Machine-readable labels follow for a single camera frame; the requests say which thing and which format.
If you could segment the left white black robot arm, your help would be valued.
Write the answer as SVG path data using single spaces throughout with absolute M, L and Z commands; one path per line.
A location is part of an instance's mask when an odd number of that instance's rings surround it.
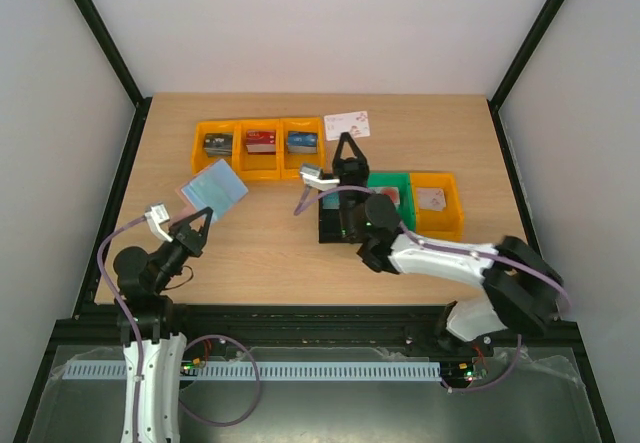
M 163 293 L 190 258 L 202 255 L 214 211 L 205 207 L 163 230 L 163 206 L 145 214 L 161 245 L 152 253 L 138 246 L 113 261 L 122 300 L 120 331 L 126 370 L 123 442 L 178 442 L 178 392 L 186 336 L 184 307 Z

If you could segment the pink card holder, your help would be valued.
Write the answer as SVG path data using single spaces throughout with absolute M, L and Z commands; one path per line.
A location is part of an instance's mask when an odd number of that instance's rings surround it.
M 194 212 L 212 210 L 212 221 L 219 221 L 249 190 L 232 167 L 216 160 L 177 189 L 181 199 Z

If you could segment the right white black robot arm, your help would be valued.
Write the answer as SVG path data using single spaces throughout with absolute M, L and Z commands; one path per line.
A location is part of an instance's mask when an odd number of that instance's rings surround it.
M 376 273 L 428 275 L 480 290 L 448 304 L 434 331 L 436 345 L 455 355 L 495 332 L 542 337 L 569 301 L 560 275 L 526 242 L 506 236 L 497 245 L 437 240 L 409 230 L 391 198 L 367 186 L 369 165 L 353 137 L 340 135 L 332 161 L 338 179 L 343 241 L 358 245 Z

